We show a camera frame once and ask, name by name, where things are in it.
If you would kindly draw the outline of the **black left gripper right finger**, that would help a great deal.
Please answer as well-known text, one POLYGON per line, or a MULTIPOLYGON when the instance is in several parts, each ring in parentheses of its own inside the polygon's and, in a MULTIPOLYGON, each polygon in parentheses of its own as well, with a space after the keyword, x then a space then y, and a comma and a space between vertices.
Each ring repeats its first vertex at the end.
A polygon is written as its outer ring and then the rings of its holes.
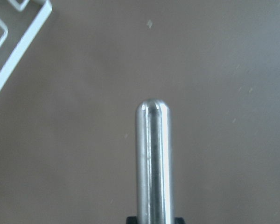
POLYGON ((186 224, 184 218, 175 218, 174 224, 186 224))

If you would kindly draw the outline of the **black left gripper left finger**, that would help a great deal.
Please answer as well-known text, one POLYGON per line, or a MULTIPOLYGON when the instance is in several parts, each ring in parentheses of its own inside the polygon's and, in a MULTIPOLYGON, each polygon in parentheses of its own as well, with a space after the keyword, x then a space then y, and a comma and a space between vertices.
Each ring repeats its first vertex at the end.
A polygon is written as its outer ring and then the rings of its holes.
POLYGON ((127 217, 126 224, 137 224, 137 218, 136 217, 127 217))

